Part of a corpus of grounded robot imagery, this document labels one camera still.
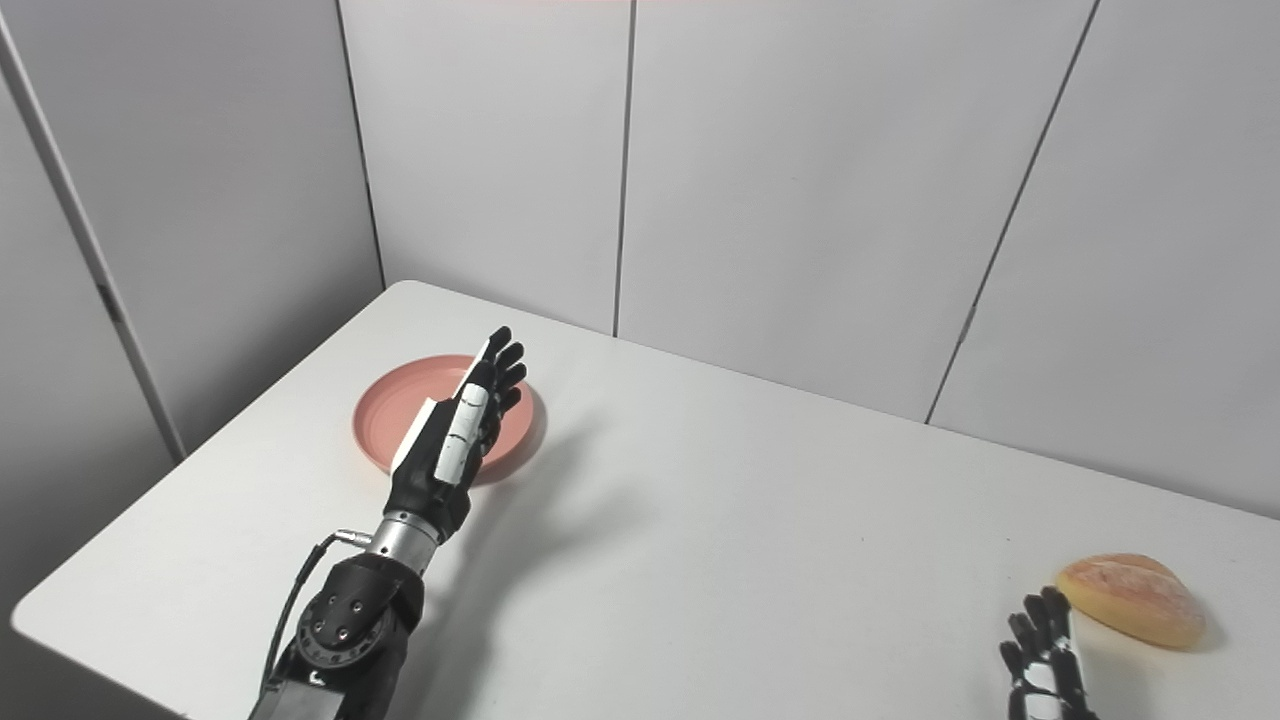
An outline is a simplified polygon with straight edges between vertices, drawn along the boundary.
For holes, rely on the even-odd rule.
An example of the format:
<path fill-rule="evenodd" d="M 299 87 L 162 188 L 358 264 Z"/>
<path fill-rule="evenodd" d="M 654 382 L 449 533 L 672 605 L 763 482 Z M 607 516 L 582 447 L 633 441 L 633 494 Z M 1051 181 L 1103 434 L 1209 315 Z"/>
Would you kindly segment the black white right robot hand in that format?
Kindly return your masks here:
<path fill-rule="evenodd" d="M 998 644 L 1010 675 L 1009 719 L 1097 719 L 1087 697 L 1074 638 L 1073 609 L 1055 585 L 1023 600 Z"/>

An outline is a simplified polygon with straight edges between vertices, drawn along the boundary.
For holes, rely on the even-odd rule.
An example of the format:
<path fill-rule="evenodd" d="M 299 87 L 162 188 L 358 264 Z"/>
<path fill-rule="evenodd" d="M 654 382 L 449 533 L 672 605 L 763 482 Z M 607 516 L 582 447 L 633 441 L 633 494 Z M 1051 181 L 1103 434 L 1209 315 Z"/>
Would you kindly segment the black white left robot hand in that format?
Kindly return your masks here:
<path fill-rule="evenodd" d="M 387 518 L 425 521 L 436 543 L 461 528 L 483 461 L 499 439 L 506 414 L 522 398 L 524 352 L 512 329 L 502 325 L 452 395 L 424 401 L 393 456 Z"/>

